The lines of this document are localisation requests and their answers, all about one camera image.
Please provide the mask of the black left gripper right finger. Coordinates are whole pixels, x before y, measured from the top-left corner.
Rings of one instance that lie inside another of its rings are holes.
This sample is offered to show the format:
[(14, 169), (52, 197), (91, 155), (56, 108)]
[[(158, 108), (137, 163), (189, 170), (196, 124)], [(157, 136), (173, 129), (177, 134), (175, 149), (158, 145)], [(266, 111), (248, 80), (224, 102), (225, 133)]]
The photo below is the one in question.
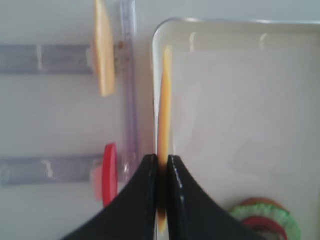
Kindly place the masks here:
[(260, 239), (203, 191), (179, 156), (168, 157), (166, 207), (171, 240)]

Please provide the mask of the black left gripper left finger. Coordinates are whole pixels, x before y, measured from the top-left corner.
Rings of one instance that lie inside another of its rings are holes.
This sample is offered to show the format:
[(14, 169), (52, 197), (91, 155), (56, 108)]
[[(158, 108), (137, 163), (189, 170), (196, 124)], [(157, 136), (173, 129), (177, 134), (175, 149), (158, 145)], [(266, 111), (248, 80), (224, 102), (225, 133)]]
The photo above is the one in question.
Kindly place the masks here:
[(99, 214), (64, 240), (153, 240), (158, 157), (145, 155), (120, 194)]

